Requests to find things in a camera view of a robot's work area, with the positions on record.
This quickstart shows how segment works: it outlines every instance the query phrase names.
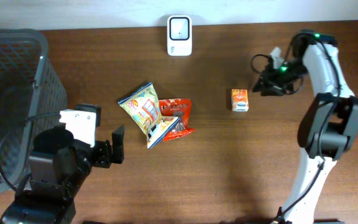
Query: wooden table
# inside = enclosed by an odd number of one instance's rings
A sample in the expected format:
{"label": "wooden table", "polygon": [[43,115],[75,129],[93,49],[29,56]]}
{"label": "wooden table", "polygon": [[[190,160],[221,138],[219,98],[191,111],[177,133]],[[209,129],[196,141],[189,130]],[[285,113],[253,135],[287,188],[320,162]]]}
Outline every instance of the wooden table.
{"label": "wooden table", "polygon": [[[227,108],[228,91],[250,89],[250,58],[275,46],[286,49],[303,28],[336,36],[344,76],[358,96],[358,21],[194,27],[189,57],[168,56],[164,27],[44,31],[69,108],[102,107],[100,140],[126,126],[124,163],[93,169],[76,196],[73,223],[274,217],[298,170],[296,134],[313,100],[310,79],[293,96],[249,93],[246,113]],[[192,100],[193,134],[146,148],[145,135],[117,104],[145,81],[153,82],[160,99]],[[0,194],[0,216],[12,200],[12,192]],[[315,218],[358,223],[358,136],[329,175]]]}

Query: wire basket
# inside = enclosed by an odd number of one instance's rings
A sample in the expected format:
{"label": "wire basket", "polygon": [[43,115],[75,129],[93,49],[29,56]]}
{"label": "wire basket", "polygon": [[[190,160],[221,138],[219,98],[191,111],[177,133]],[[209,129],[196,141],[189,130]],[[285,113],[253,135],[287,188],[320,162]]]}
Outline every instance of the wire basket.
{"label": "wire basket", "polygon": [[[0,30],[0,161],[12,183],[28,173],[32,141],[43,130],[57,125],[49,117],[17,128],[27,117],[67,108],[67,96],[48,59],[48,42],[36,30]],[[0,176],[0,193],[8,186]]]}

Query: black cable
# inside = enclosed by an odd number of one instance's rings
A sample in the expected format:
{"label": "black cable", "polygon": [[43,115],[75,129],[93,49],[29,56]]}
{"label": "black cable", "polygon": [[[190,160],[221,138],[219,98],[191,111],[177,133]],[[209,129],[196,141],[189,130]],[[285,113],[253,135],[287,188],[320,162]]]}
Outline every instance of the black cable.
{"label": "black cable", "polygon": [[324,53],[330,63],[330,65],[332,66],[334,72],[335,72],[335,77],[336,77],[336,81],[337,81],[337,97],[336,97],[336,100],[334,101],[334,104],[333,106],[330,108],[329,110],[329,113],[327,114],[327,116],[325,117],[324,119],[324,122],[323,122],[323,125],[321,126],[320,130],[319,130],[319,134],[318,134],[318,154],[319,154],[319,157],[322,158],[323,162],[320,164],[319,166],[319,169],[316,173],[316,175],[314,176],[313,180],[311,181],[308,189],[303,193],[303,195],[298,198],[296,201],[294,201],[286,210],[284,210],[279,216],[275,217],[274,220],[277,220],[278,218],[280,217],[283,217],[284,214],[286,214],[289,210],[291,210],[298,202],[300,202],[307,194],[308,192],[310,191],[310,189],[314,186],[314,183],[316,182],[318,176],[320,175],[320,172],[322,171],[322,169],[324,169],[324,163],[325,163],[325,158],[323,156],[323,152],[321,150],[321,136],[323,134],[323,131],[324,131],[324,127],[327,125],[328,121],[329,121],[329,117],[334,113],[334,110],[337,106],[337,104],[339,103],[339,99],[341,97],[341,84],[339,82],[339,74],[338,74],[338,70],[336,69],[335,67],[335,64],[331,58],[331,56],[329,55],[328,51],[327,51],[327,48],[325,47],[324,43],[318,39],[317,37],[315,37],[313,34],[308,34],[308,33],[300,33],[300,34],[297,34],[295,35],[291,42],[290,42],[290,45],[288,46],[288,49],[287,49],[287,52],[285,54],[285,59],[284,59],[284,62],[282,63],[282,65],[287,61],[287,58],[288,58],[288,54],[289,54],[289,51],[291,49],[291,46],[293,45],[294,41],[299,38],[300,36],[302,35],[305,35],[305,36],[308,36],[308,37],[311,37],[313,38],[315,41],[319,42],[322,46],[323,46],[323,49],[324,49]]}
{"label": "black cable", "polygon": [[15,192],[15,198],[17,198],[23,193],[24,187],[27,184],[27,181],[30,180],[30,178],[31,178],[31,173],[28,173],[23,177],[23,179],[20,181],[19,185],[17,186],[17,190]]}
{"label": "black cable", "polygon": [[[18,127],[15,127],[15,128],[23,128],[26,126],[26,124],[29,122],[29,121],[33,121],[33,120],[36,120],[36,119],[40,119],[40,118],[44,118],[44,117],[48,117],[48,116],[57,116],[57,115],[60,115],[59,112],[56,112],[56,113],[47,113],[47,114],[40,114],[40,115],[36,115],[36,116],[31,116],[31,117],[28,117],[24,120],[24,122],[22,124],[18,124]],[[6,138],[8,137],[8,135],[11,133],[12,130],[9,130],[5,136],[1,139],[1,142],[0,142],[0,153],[1,153],[1,149],[2,149],[2,145],[4,144],[4,141],[6,140]],[[0,176],[2,177],[2,179],[5,181],[5,183],[15,192],[17,192],[17,188],[7,179],[7,177],[5,176],[5,173],[3,172],[2,170],[2,167],[1,167],[1,163],[0,163]]]}
{"label": "black cable", "polygon": [[251,64],[251,69],[256,73],[261,74],[261,72],[256,70],[256,68],[254,67],[254,59],[257,58],[257,57],[265,57],[265,58],[267,58],[267,60],[270,59],[270,57],[268,55],[264,55],[264,54],[256,54],[251,58],[251,63],[250,63]]}
{"label": "black cable", "polygon": [[283,219],[284,214],[286,214],[289,210],[291,210],[298,202],[300,202],[311,190],[316,183],[318,176],[320,175],[321,171],[324,169],[324,161],[318,166],[318,170],[313,177],[313,180],[310,182],[309,187],[306,191],[299,197],[296,201],[294,201],[287,209],[285,209],[280,215],[276,216],[273,221],[280,222]]}
{"label": "black cable", "polygon": [[286,93],[286,94],[287,95],[293,95],[295,93],[298,93],[302,89],[302,87],[303,87],[303,77],[301,77],[301,83],[299,84],[299,87],[295,91],[291,91],[291,92]]}

